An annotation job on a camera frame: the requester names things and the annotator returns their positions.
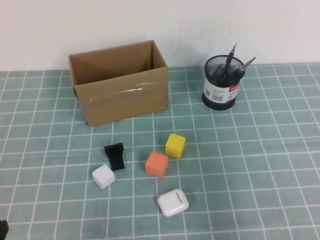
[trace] pen holder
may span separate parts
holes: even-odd
[[[214,110],[226,110],[235,102],[241,78],[246,71],[238,72],[243,62],[233,57],[221,79],[228,55],[211,57],[204,66],[205,79],[202,93],[203,103]]]

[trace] orange cube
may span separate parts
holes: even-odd
[[[168,156],[151,152],[148,160],[145,163],[145,171],[147,174],[155,175],[162,178],[168,168]]]

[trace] open cardboard box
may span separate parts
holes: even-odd
[[[89,126],[168,107],[168,66],[153,40],[71,54],[69,67]]]

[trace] black plastic clip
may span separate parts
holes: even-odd
[[[0,220],[0,240],[5,240],[9,232],[9,225],[6,220]]]
[[[123,151],[124,145],[122,142],[104,147],[104,152],[109,158],[112,171],[125,168],[124,160],[122,158]]]

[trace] yellow cube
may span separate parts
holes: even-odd
[[[186,145],[186,138],[171,133],[165,145],[165,154],[180,159]]]

